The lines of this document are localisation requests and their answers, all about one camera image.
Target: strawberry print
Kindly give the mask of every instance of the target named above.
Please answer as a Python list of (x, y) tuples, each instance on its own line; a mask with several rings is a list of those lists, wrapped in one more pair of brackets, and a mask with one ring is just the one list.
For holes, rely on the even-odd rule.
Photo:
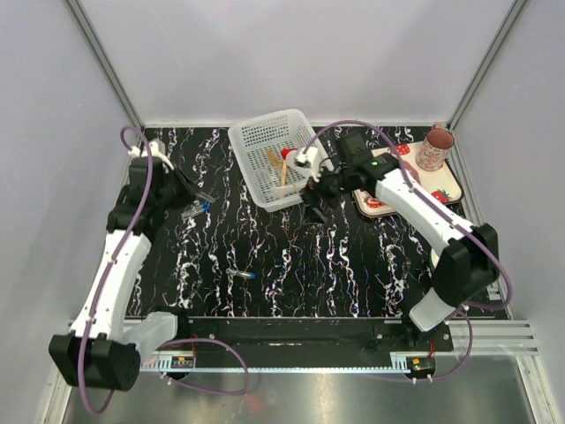
[(377, 208), (380, 208), (381, 206), (385, 206), (385, 204), (382, 201), (379, 201), (378, 199), (375, 199), (374, 197), (369, 197), (365, 201), (365, 203), (371, 209), (377, 209)]
[(450, 200), (449, 194), (445, 190), (436, 190), (432, 196), (441, 203), (447, 203)]
[(401, 144), (394, 149), (391, 148), (390, 153), (398, 153), (400, 156), (408, 155), (410, 153), (410, 147), (407, 144)]

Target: tray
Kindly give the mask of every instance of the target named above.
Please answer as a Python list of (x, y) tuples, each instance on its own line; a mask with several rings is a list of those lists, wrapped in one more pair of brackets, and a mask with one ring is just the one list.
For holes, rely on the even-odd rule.
[[(402, 159), (409, 163), (414, 170), (418, 172), (420, 184), (431, 193), (441, 203), (451, 204), (460, 201), (463, 198), (463, 188), (457, 181), (456, 176), (449, 167), (446, 161), (439, 170), (429, 171), (422, 170), (416, 165), (416, 155), (418, 154), (423, 141), (417, 141), (402, 146), (408, 146), (410, 152), (402, 155)], [(381, 155), (390, 152), (390, 148), (376, 148), (372, 150), (373, 156)], [(353, 192), (353, 199), (357, 203), (359, 212), (369, 218), (376, 218), (379, 216), (386, 216), (395, 214), (396, 211), (389, 205), (383, 204), (374, 199), (367, 192), (362, 190), (355, 190)]]

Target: white wall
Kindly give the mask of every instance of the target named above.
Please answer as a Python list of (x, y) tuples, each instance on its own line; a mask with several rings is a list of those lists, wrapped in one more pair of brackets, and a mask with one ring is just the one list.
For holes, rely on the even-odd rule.
[(512, 0), (81, 0), (148, 124), (447, 121)]
[(0, 2), (0, 421), (43, 408), (48, 344), (76, 316), (127, 155), (126, 118), (60, 0)]
[(565, 416), (565, 3), (531, 2), (456, 128)]

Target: mesh basket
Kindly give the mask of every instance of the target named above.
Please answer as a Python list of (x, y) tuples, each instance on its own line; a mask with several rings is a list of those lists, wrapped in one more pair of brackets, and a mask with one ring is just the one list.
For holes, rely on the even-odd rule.
[[(281, 186), (281, 170), (269, 161), (267, 151), (273, 150), (282, 162), (284, 148), (302, 148), (314, 134), (304, 113), (296, 109), (254, 117), (230, 128), (228, 135), (239, 169), (257, 206), (275, 212), (302, 201), (299, 191), (307, 178), (289, 167), (286, 184)], [(318, 140), (314, 146), (322, 160), (328, 157)]]

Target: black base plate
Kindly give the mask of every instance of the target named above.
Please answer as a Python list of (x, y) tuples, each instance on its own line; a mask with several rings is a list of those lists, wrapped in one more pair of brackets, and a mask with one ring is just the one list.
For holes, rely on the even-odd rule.
[[(195, 318), (191, 333), (234, 347), (249, 367), (390, 367), (391, 352), (451, 352), (449, 328), (405, 339), (400, 320), (372, 318)], [(238, 367), (225, 350), (198, 346), (197, 367)]]

